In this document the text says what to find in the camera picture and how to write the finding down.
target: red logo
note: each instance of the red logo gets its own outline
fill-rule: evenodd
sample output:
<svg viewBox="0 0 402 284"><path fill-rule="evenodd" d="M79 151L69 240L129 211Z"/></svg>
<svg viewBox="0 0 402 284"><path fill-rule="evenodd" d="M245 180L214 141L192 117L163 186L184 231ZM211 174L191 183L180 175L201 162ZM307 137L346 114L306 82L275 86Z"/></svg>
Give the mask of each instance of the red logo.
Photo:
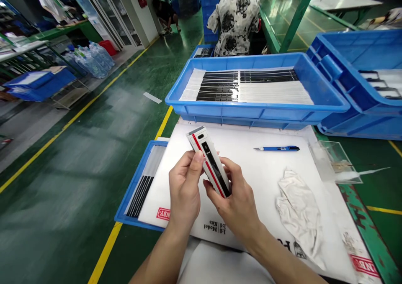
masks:
<svg viewBox="0 0 402 284"><path fill-rule="evenodd" d="M352 259L355 270L360 271L365 274L369 274L370 276L374 276L377 278L380 277L378 275L378 272L376 270L376 267L375 267L373 261L371 261L370 259L355 256L355 255L349 255L349 256Z"/></svg>
<svg viewBox="0 0 402 284"><path fill-rule="evenodd" d="M164 209L164 208L159 208L158 214L156 215L156 218L160 218L163 220L169 220L170 218L170 210L169 209Z"/></svg>

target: finger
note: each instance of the finger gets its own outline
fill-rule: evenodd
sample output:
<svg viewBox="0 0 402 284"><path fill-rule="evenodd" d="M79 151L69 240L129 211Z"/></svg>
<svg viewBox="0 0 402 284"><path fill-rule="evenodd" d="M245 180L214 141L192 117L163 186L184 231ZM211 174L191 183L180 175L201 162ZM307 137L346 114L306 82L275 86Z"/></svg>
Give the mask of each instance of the finger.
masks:
<svg viewBox="0 0 402 284"><path fill-rule="evenodd" d="M212 201L212 203L214 204L216 209L219 209L220 207L222 207L222 201L224 201L224 198L222 196L218 195L218 193L215 191L214 187L212 186L211 182L204 179L202 181L202 183L204 184L204 187L206 190L206 195Z"/></svg>
<svg viewBox="0 0 402 284"><path fill-rule="evenodd" d="M232 180L232 174L230 173L229 168L226 167L226 166L223 166L223 169L224 169L224 171L226 173L227 178L231 181Z"/></svg>
<svg viewBox="0 0 402 284"><path fill-rule="evenodd" d="M239 165L223 156L220 156L219 159L221 160L221 163L224 164L227 169L232 173L233 176L243 177L242 169Z"/></svg>
<svg viewBox="0 0 402 284"><path fill-rule="evenodd" d="M188 167L193 160L194 154L196 153L193 150L186 151L173 168Z"/></svg>
<svg viewBox="0 0 402 284"><path fill-rule="evenodd" d="M190 166L188 167L185 184L188 183L198 185L203 161L204 155L201 150L198 150L196 154L194 154Z"/></svg>

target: hand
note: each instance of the hand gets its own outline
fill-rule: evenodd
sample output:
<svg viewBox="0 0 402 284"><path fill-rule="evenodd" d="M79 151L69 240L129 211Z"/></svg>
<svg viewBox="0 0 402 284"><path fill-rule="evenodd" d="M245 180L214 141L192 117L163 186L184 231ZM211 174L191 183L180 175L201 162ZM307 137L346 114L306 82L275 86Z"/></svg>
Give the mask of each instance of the hand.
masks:
<svg viewBox="0 0 402 284"><path fill-rule="evenodd" d="M203 171L203 161L202 151L187 151L169 172L169 224L188 234L200 212L198 182Z"/></svg>
<svg viewBox="0 0 402 284"><path fill-rule="evenodd" d="M263 226L258 218L253 190L244 179L239 165L225 157L220 157L220 160L225 165L227 177L232 182L232 195L223 198L209 181L204 180L206 194L229 229L249 249L254 243L254 237Z"/></svg>

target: green floor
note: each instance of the green floor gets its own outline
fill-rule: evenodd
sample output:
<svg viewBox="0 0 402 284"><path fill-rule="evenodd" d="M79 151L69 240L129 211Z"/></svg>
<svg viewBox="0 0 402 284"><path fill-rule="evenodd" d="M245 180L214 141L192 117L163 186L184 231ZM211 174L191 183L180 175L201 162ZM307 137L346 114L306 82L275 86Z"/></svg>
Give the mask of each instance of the green floor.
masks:
<svg viewBox="0 0 402 284"><path fill-rule="evenodd" d="M275 39L282 44L299 0L260 0L263 22L272 28ZM305 52L317 33L344 31L347 27L308 7L288 52Z"/></svg>
<svg viewBox="0 0 402 284"><path fill-rule="evenodd" d="M275 16L272 12L270 17L279 20L283 16ZM201 12L182 20L180 25L183 29L180 35L156 41L0 194L2 283L88 282L139 160L168 110L163 102L156 104L142 94L148 92L164 99L202 37ZM307 20L303 30L309 32L308 27L317 31ZM103 83L93 97L137 55ZM85 99L86 102L71 111L5 170L0 184L59 132L89 100ZM172 113L163 136L170 136L177 119L178 116ZM397 172L401 169L402 158L389 143L339 140L352 162L361 165L361 169L356 167L359 171L392 167L363 178L365 184L357 187L363 201L371 206L402 210ZM402 258L398 254L401 239L396 235L400 237L402 216L370 214L401 266ZM158 232L123 225L99 282L127 283L158 237Z"/></svg>

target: paper scrap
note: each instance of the paper scrap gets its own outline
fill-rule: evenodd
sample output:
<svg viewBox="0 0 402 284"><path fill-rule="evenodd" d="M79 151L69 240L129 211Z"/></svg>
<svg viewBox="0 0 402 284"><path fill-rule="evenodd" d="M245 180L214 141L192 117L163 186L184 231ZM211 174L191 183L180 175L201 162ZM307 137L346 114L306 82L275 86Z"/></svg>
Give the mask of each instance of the paper scrap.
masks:
<svg viewBox="0 0 402 284"><path fill-rule="evenodd" d="M145 97L151 99L152 101L156 102L157 104L159 104L159 103L162 102L161 99L158 99L158 98L156 98L155 96L152 96L151 94L149 94L149 93L147 93L147 92L145 92L143 95L144 95Z"/></svg>

